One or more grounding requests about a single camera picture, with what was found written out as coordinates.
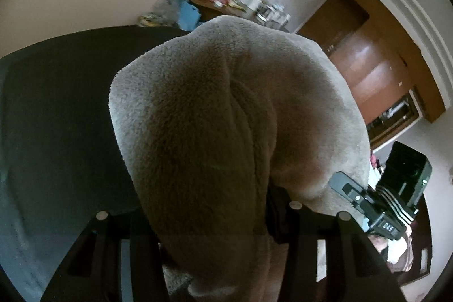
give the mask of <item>metal screw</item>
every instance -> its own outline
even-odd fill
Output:
[[[302,204],[299,201],[291,201],[289,207],[294,210],[300,210],[302,209]]]
[[[341,211],[340,214],[338,214],[338,217],[342,220],[342,221],[350,221],[351,219],[351,214],[350,213],[347,213],[345,211]]]
[[[109,216],[109,213],[106,212],[106,211],[99,211],[97,214],[96,214],[96,219],[98,220],[105,220],[107,219]]]

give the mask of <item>blanket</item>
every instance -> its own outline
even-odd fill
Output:
[[[269,181],[313,211],[346,210],[361,224],[328,180],[343,171],[366,187],[365,123],[311,40],[215,18],[119,71],[109,108],[171,272],[189,276],[178,298],[276,301],[287,247],[267,233]]]

